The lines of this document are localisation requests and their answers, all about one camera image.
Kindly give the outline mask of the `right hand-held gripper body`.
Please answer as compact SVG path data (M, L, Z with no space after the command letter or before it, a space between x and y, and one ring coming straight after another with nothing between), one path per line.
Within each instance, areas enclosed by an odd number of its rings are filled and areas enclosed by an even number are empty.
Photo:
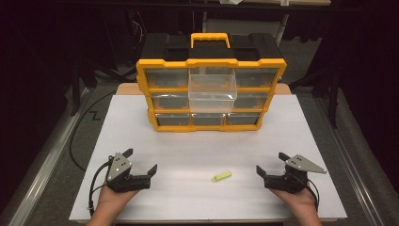
M313 163L301 154L290 156L289 160L283 162L285 164L285 172L282 175L267 174L264 179L265 188L295 194L307 187L309 172L321 174L327 173L325 169Z

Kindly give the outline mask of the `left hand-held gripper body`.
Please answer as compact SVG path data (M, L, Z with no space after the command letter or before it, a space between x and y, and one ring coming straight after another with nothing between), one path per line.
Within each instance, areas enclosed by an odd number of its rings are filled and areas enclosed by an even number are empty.
M131 168L132 163L122 153L116 153L105 176L106 185L117 193L149 189L152 176L132 175Z

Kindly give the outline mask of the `small yellow-green plastic piece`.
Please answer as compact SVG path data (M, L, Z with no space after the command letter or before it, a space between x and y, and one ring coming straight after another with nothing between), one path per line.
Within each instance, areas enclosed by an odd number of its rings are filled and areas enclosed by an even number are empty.
M219 181L221 181L221 180L227 179L227 178L229 178L229 177L231 177L231 176L232 176L232 173L231 173L230 171L225 171L225 172L222 172L222 173L219 173L219 174L215 175L215 176L211 179L211 181L212 181L213 183L216 183L216 182L219 182Z

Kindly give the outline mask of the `clear plastic drawer bin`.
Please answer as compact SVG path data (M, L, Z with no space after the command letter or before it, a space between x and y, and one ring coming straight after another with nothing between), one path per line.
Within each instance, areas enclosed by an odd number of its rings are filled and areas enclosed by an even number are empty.
M197 67L189 70L188 100L193 113L230 113L237 99L235 70Z

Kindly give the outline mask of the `person's right hand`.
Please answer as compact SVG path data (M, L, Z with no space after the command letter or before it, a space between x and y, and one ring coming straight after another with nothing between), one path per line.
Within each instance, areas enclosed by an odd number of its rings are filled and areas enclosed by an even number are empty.
M313 196L307 189L295 194L276 189L271 189L271 192L288 206L296 219L318 218Z

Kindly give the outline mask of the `person's left hand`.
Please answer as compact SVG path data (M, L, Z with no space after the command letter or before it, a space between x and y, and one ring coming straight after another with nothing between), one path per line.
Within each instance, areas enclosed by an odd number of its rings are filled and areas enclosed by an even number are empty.
M138 190L118 193L108 186L103 186L100 191L96 210L118 215L137 193Z

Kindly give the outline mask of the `white table board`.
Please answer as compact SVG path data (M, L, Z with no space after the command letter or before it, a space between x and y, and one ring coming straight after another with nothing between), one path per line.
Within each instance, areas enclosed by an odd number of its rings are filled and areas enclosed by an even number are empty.
M284 203L263 186L257 174L281 175L279 153L301 154L318 166L325 164L294 95L277 95L257 131L189 133L156 132L147 118L141 95L113 96L102 131L70 218L85 222L92 186L104 181L98 168L109 155L134 149L133 174L155 164L149 189L139 192L119 215L123 223L266 222L291 215ZM213 183L222 172L232 176Z

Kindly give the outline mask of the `group of small clear drawers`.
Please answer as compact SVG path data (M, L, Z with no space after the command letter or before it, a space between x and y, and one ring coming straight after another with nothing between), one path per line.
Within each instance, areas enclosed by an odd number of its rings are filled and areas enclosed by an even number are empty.
M233 68L237 99L232 112L193 113L188 100L190 69L145 71L151 97L149 107L153 109L159 126L257 125L273 97L273 82L278 75L276 68Z

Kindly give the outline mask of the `black metal stand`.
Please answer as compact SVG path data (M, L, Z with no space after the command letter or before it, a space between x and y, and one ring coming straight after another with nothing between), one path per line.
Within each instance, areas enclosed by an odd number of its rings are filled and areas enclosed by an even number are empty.
M85 89L97 87L97 80L94 75L94 65L87 58L80 58L72 64L72 112L75 116L81 106L82 95Z
M341 66L329 64L289 85L290 90L313 84L311 95L315 98L328 97L327 119L333 128L337 127L336 112L338 106L338 89L340 83Z

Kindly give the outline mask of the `yellow and black organizer cabinet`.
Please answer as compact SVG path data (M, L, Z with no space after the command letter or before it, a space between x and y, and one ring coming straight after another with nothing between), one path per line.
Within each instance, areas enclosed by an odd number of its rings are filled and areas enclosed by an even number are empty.
M158 132L194 131L251 131L262 126L263 118L257 125L238 126L159 126L154 117L150 89L145 71L165 68L276 68L278 75L272 87L273 97L276 85L286 69L279 47L267 33L232 35L228 33L193 33L191 35L169 35L153 33L146 37L140 59L136 63L137 82L148 106L148 118L153 129Z

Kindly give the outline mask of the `metal floor rail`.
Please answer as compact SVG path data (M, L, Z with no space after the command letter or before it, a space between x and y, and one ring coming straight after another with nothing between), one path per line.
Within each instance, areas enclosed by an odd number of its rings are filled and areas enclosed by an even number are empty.
M399 226L399 195L345 98L339 98L336 126L328 119L325 100L311 98L301 104L347 214L334 226Z
M72 135L83 108L87 106L94 89L84 88L79 93L80 105L72 114L72 92L67 92L69 103L39 154L29 167L22 182L14 192L6 209L0 215L0 226L24 226L39 203L57 162Z

